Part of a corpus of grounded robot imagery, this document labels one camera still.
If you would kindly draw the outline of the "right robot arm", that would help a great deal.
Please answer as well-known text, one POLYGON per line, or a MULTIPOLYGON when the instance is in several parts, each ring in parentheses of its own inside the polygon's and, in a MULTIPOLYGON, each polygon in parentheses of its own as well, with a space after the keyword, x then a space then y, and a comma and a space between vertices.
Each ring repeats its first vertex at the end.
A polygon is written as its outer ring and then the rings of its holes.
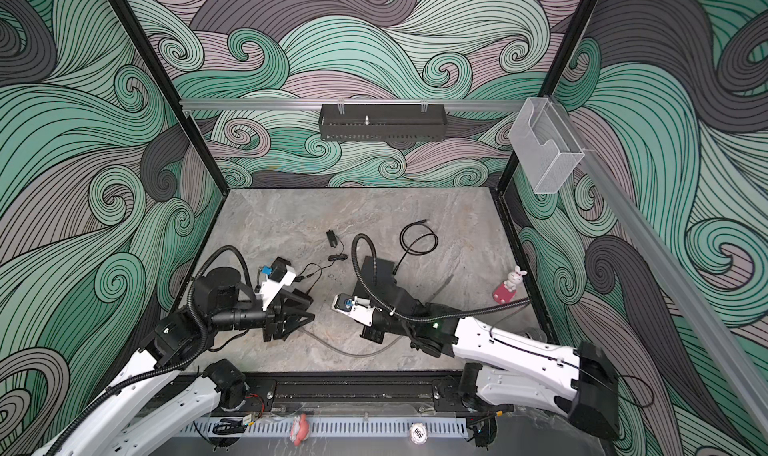
POLYGON ((498 312, 496 306, 460 311, 423 303, 379 277, 375 254, 364 270, 360 243, 375 247, 369 236, 354 236, 350 260, 359 287, 350 296, 337 296, 334 308, 362 326, 362 338, 379 343, 386 334, 398 335, 429 356, 474 364, 465 388, 472 402, 550 411, 591 436, 618 439, 618 372, 602 348, 589 342, 578 347, 540 342, 480 321, 498 312))

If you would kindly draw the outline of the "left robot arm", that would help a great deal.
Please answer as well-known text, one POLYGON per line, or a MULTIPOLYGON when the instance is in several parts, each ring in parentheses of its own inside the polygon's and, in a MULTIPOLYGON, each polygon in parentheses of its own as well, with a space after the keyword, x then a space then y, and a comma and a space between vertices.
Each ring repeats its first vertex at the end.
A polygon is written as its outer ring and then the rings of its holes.
POLYGON ((215 250, 195 275, 186 305, 158 323, 111 383, 38 454, 145 455, 206 413, 240 410, 251 395, 247 378, 221 359, 175 398, 132 422, 156 394, 213 349, 219 333, 260 329, 265 341, 280 341, 312 322, 313 300, 293 289, 296 278, 284 258, 251 276, 236 247, 215 250))

